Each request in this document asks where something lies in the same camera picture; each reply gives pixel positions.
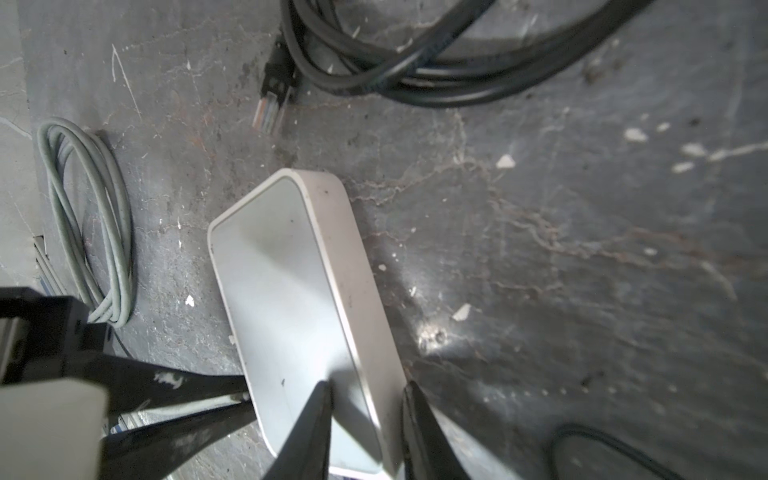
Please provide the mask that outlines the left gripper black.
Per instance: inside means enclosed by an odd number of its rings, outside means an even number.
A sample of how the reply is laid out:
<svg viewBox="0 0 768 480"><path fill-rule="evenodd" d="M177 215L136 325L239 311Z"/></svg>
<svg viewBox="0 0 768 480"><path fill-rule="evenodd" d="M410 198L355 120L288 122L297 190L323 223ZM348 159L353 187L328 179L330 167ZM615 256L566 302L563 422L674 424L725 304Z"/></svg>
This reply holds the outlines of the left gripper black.
<svg viewBox="0 0 768 480"><path fill-rule="evenodd" d="M110 356L111 327L90 323L89 309L71 296L32 288L1 289L1 382L73 378L109 395L107 412L123 414L243 394L242 375L203 375ZM164 479L200 451L251 424L241 402L146 425L102 440L100 479Z"/></svg>

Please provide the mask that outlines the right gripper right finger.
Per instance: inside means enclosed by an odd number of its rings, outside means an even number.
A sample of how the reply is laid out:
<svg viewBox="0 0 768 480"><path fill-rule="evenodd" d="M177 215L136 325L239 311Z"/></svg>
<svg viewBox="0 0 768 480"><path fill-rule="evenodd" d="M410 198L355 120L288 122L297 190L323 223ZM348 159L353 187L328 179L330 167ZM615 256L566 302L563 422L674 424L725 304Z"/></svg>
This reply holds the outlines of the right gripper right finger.
<svg viewBox="0 0 768 480"><path fill-rule="evenodd" d="M405 478L469 480L415 381L404 388L401 410Z"/></svg>

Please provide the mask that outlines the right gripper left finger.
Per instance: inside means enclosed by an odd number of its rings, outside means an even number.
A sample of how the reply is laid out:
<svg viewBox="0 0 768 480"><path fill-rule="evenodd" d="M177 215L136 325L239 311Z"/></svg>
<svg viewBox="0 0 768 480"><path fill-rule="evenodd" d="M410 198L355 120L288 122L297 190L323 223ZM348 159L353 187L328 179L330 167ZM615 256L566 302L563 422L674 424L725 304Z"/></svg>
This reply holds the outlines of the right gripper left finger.
<svg viewBox="0 0 768 480"><path fill-rule="evenodd" d="M332 388L328 381L315 386L264 480L326 480L329 475Z"/></svg>

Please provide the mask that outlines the white rectangular box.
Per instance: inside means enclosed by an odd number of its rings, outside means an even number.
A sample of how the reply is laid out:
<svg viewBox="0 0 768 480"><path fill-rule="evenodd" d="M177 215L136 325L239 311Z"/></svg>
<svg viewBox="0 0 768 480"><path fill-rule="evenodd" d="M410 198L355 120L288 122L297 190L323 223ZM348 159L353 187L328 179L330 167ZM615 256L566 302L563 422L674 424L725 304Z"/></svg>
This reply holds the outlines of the white rectangular box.
<svg viewBox="0 0 768 480"><path fill-rule="evenodd" d="M208 248L270 452L327 381L330 472L396 478L406 377L342 182L281 169L211 223Z"/></svg>

